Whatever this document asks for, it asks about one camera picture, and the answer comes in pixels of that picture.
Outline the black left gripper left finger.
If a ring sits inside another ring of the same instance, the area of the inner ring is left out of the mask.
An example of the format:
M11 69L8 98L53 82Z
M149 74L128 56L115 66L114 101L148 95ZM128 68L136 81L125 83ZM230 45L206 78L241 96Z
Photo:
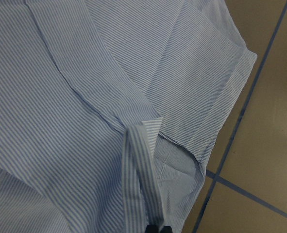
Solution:
M147 225L145 233L159 233L158 225Z

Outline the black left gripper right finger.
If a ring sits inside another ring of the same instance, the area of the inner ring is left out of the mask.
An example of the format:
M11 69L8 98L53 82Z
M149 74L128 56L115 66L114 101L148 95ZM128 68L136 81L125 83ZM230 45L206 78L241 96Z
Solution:
M172 233L172 227L171 226L164 226L160 230L160 233Z

